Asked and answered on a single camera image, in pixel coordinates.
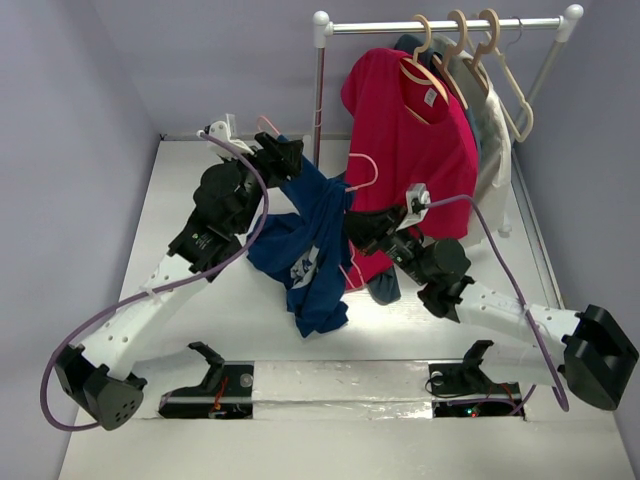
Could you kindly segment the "pink wire hanger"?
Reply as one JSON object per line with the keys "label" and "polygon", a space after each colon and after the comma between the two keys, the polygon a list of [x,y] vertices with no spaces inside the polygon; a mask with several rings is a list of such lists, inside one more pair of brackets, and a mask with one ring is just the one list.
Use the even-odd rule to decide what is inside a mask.
{"label": "pink wire hanger", "polygon": [[[274,133],[275,136],[279,136],[281,134],[281,132],[279,131],[279,129],[271,122],[271,120],[264,116],[264,115],[260,115],[257,117],[256,120],[256,128],[259,132],[266,132],[269,131],[270,133]],[[352,160],[352,159],[360,159],[365,161],[366,163],[369,164],[370,168],[371,168],[371,175],[370,177],[365,181],[365,182],[361,182],[359,184],[355,184],[355,185],[350,185],[348,188],[345,189],[346,193],[351,193],[351,192],[356,192],[358,190],[370,187],[372,185],[374,185],[376,183],[376,181],[379,178],[379,169],[378,166],[376,164],[376,162],[368,155],[363,154],[363,153],[349,153],[348,154],[348,159]],[[360,284],[356,285],[350,278],[349,275],[347,274],[347,272],[344,270],[343,267],[340,268],[341,273],[343,274],[346,283],[347,283],[347,290],[348,291],[354,291],[354,290],[359,290],[361,288],[364,287],[365,285],[365,281],[362,275],[362,271],[360,269],[360,267],[358,265],[354,266],[355,271],[358,274],[358,278],[360,280]]]}

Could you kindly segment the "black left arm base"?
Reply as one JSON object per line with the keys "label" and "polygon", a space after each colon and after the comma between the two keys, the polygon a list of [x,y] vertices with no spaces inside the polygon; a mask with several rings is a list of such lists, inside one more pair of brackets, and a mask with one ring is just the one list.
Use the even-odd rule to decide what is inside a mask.
{"label": "black left arm base", "polygon": [[159,404],[159,416],[164,419],[251,419],[254,363],[227,363],[203,342],[192,342],[188,348],[206,361],[207,370],[198,384],[165,393]]}

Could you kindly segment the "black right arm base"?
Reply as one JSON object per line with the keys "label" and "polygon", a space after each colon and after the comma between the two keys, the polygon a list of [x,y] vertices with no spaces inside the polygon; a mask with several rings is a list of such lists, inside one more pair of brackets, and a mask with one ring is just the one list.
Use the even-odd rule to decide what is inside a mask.
{"label": "black right arm base", "polygon": [[518,383],[495,383],[480,369],[494,343],[476,341],[461,360],[429,366],[426,393],[435,418],[524,417]]}

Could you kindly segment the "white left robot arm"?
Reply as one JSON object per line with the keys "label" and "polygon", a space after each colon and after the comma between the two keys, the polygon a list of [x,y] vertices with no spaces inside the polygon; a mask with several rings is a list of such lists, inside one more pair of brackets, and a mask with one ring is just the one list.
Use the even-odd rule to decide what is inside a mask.
{"label": "white left robot arm", "polygon": [[88,320],[98,329],[78,344],[65,339],[47,364],[47,375],[57,376],[94,428],[115,430],[132,419],[147,384],[133,372],[144,348],[257,239],[269,189],[302,172],[300,140],[261,132],[254,137],[256,147],[241,149],[204,131],[198,135],[219,147],[221,160],[202,174],[185,226],[139,292]]}

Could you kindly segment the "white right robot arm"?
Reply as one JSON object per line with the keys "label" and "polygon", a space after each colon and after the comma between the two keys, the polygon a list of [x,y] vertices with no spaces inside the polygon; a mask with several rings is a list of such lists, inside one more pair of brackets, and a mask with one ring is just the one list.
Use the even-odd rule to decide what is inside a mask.
{"label": "white right robot arm", "polygon": [[344,231],[360,253],[384,254],[419,285],[418,297],[433,316],[514,339],[512,345],[480,339],[469,348],[454,371],[468,390],[548,385],[563,408],[568,393],[600,410],[618,408],[639,352],[608,310],[554,309],[489,288],[468,275],[471,262],[457,240],[424,238],[403,226],[406,213],[404,207],[349,212]]}

